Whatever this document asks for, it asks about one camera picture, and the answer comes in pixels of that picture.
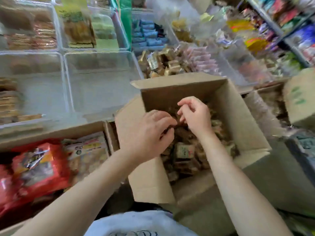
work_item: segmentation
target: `person's right hand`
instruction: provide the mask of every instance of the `person's right hand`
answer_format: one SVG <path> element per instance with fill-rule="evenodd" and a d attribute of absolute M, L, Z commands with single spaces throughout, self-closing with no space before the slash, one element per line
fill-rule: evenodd
<path fill-rule="evenodd" d="M 188 127 L 199 139 L 212 133 L 211 116 L 207 105 L 196 97 L 186 97 L 177 103 L 180 122 L 187 122 Z"/>

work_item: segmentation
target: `shelf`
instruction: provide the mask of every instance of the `shelf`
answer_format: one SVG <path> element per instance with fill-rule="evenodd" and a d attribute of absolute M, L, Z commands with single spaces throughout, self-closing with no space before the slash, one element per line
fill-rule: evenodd
<path fill-rule="evenodd" d="M 258 12 L 261 18 L 265 20 L 268 26 L 275 32 L 276 35 L 279 36 L 279 38 L 282 38 L 284 36 L 284 32 L 282 31 L 280 26 L 271 19 L 268 13 L 264 9 L 262 9 L 262 7 L 258 5 L 257 2 L 255 2 L 254 0 L 247 0 L 247 2 L 255 9 L 255 11 Z M 304 67 L 311 67 L 309 61 L 290 39 L 286 38 L 283 41 L 290 47 L 291 51 L 296 55 L 297 59 Z"/>

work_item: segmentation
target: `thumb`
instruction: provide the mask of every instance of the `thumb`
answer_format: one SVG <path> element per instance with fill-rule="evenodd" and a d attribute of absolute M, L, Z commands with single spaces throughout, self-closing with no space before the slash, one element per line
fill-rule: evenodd
<path fill-rule="evenodd" d="M 160 149 L 165 151 L 165 149 L 171 144 L 171 142 L 174 140 L 174 132 L 174 128 L 170 128 L 167 133 L 161 138 L 159 143 Z"/>
<path fill-rule="evenodd" d="M 193 114 L 193 112 L 191 111 L 190 107 L 188 106 L 188 104 L 184 104 L 182 107 L 182 111 L 183 111 L 183 116 L 187 119 L 190 118 L 191 115 Z"/>

